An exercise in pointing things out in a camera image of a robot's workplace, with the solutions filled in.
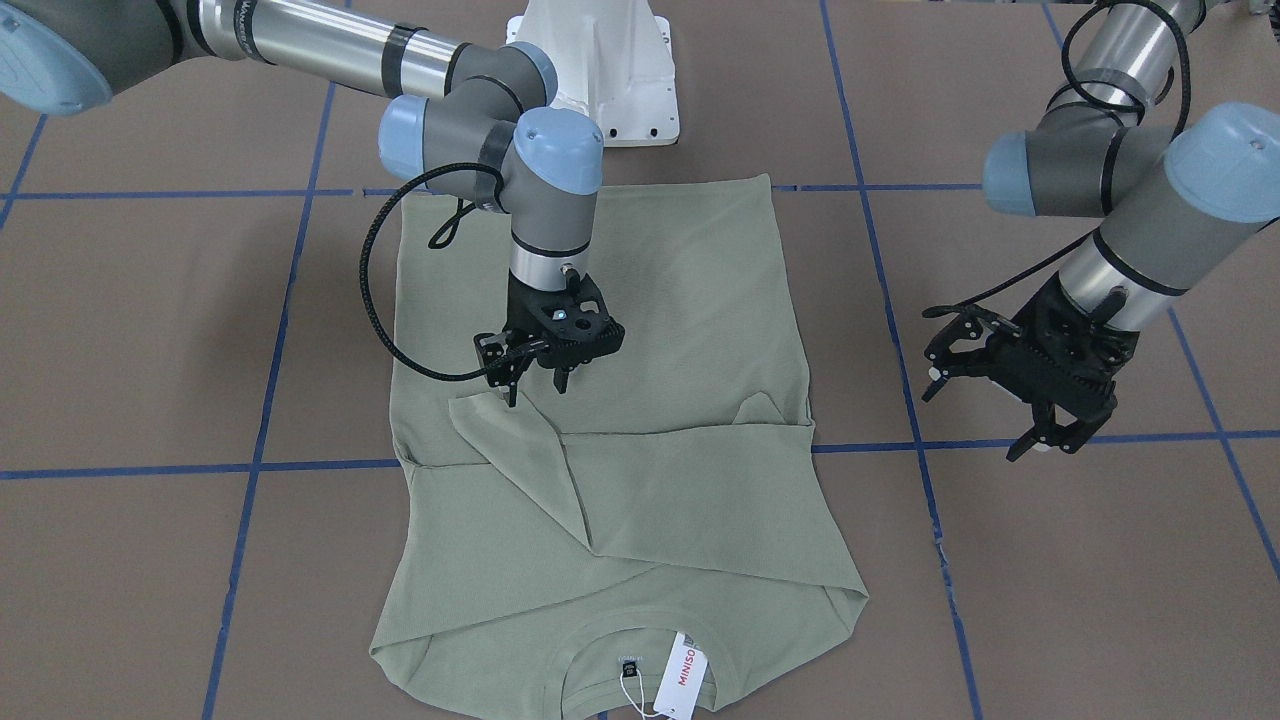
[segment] t-shirt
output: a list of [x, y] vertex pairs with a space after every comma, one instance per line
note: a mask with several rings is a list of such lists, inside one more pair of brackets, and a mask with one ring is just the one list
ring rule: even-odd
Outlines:
[[[474, 213], [429, 250], [453, 209], [406, 200], [396, 338], [458, 373], [502, 328], [509, 219]], [[844, 642], [867, 602], [813, 470], [768, 177], [603, 188], [589, 270], [626, 341], [567, 395], [536, 365], [513, 409], [394, 368], [411, 515], [370, 653], [430, 705], [591, 717], [627, 705], [625, 656], [652, 698], [684, 632], [718, 710]]]

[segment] light blue joint cap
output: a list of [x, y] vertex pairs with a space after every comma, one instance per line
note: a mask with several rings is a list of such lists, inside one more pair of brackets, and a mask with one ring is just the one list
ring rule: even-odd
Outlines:
[[1280, 217], [1280, 115], [1224, 102], [1165, 151], [1165, 177], [1190, 206], [1231, 223]]
[[516, 122], [516, 154], [548, 184], [591, 195], [604, 182], [604, 136], [573, 110], [534, 108]]
[[550, 105], [552, 100], [556, 100], [556, 94], [559, 92], [559, 76], [556, 74], [556, 64], [552, 63], [550, 56], [532, 42], [512, 42], [507, 47], [520, 50], [534, 61], [538, 72], [543, 76], [543, 86], [547, 88], [547, 104]]
[[426, 172], [422, 167], [425, 122], [426, 100], [422, 97], [401, 95], [387, 105], [378, 127], [378, 155], [390, 174], [413, 179]]
[[0, 3], [0, 92], [50, 115], [74, 115], [111, 101], [111, 86], [56, 32]]
[[982, 167], [982, 193], [997, 213], [1036, 215], [1025, 132], [1005, 133], [991, 146]]

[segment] clothing tag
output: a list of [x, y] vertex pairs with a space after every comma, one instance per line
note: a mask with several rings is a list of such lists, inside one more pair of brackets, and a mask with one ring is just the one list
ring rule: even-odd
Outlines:
[[653, 711], [671, 720], [690, 720], [705, 673], [707, 656], [698, 650], [689, 635], [676, 633], [676, 642], [672, 643], [671, 656], [667, 659], [667, 670], [662, 674], [662, 684], [658, 685], [658, 697], [653, 698]]

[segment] white mounting bracket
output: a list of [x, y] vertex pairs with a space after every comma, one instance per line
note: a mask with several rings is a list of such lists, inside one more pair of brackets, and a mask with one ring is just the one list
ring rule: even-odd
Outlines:
[[507, 42], [543, 49], [556, 64], [552, 108], [595, 120], [611, 147], [671, 145], [680, 137], [671, 23], [646, 0], [529, 0], [507, 22]]

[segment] brown floor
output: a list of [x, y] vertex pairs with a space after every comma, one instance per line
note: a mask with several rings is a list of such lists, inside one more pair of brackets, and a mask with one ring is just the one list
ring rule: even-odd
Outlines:
[[[524, 9], [424, 5], [356, 0], [489, 45]], [[1091, 225], [973, 184], [1084, 8], [653, 5], [684, 135], [605, 178], [772, 176], [818, 474], [873, 596], [851, 642], [721, 715], [1280, 717], [1280, 227], [1144, 333], [1103, 437], [1010, 465], [1029, 413], [996, 388], [906, 400], [940, 328], [919, 310]], [[1193, 118], [1280, 110], [1243, 5], [1192, 36]], [[214, 60], [74, 119], [0, 99], [0, 716], [452, 716], [366, 655], [407, 521], [355, 284], [397, 184], [383, 105]]]

